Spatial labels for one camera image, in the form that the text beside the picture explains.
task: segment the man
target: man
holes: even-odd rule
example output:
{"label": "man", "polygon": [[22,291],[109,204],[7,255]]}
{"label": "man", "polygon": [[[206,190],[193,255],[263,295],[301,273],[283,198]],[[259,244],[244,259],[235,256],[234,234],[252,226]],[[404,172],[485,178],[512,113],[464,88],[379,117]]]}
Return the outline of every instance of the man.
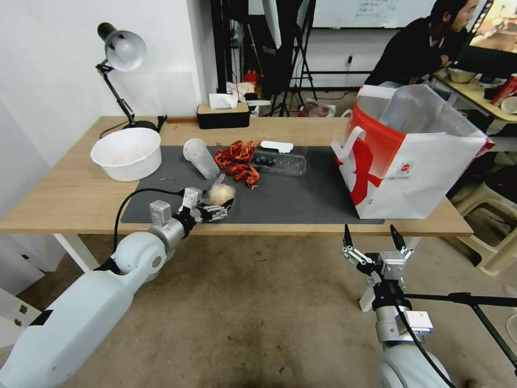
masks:
{"label": "man", "polygon": [[465,44],[465,27],[478,2],[437,0],[429,17],[411,22],[389,41],[365,84],[415,84],[424,75],[448,67]]}

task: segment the tissue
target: tissue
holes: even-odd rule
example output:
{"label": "tissue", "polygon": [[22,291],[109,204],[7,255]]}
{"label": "tissue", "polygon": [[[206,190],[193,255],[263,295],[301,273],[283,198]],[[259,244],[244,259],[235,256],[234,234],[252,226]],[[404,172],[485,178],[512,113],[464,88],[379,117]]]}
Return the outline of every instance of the tissue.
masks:
{"label": "tissue", "polygon": [[237,96],[233,94],[209,94],[210,109],[235,109],[237,107]]}

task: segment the red bottle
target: red bottle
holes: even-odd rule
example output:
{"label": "red bottle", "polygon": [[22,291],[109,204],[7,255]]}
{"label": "red bottle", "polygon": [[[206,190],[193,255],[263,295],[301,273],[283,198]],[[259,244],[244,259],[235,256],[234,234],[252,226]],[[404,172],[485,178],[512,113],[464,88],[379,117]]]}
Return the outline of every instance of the red bottle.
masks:
{"label": "red bottle", "polygon": [[508,81],[499,89],[494,99],[490,101],[493,105],[501,105],[501,103],[508,97],[512,96],[517,92],[517,74],[512,74]]}
{"label": "red bottle", "polygon": [[258,79],[258,75],[255,70],[248,70],[244,74],[244,82],[249,82],[249,83],[253,84],[255,89],[257,89],[257,79]]}

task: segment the whiteboard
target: whiteboard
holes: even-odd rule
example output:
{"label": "whiteboard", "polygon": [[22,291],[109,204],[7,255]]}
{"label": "whiteboard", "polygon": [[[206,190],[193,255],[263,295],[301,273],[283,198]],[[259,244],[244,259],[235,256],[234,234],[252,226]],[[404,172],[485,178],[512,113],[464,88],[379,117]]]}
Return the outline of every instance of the whiteboard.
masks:
{"label": "whiteboard", "polygon": [[397,28],[429,16],[435,0],[316,0],[313,27]]}

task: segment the white bowl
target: white bowl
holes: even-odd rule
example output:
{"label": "white bowl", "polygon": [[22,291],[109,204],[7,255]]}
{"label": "white bowl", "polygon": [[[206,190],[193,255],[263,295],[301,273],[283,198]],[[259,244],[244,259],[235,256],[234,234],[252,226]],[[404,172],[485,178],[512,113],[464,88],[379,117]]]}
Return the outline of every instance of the white bowl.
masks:
{"label": "white bowl", "polygon": [[476,76],[476,73],[466,72],[460,69],[448,68],[449,75],[451,76],[451,80],[456,82],[457,84],[466,84],[470,82],[472,78]]}
{"label": "white bowl", "polygon": [[98,140],[90,157],[113,179],[137,181],[162,163],[160,135],[149,128],[126,128]]}

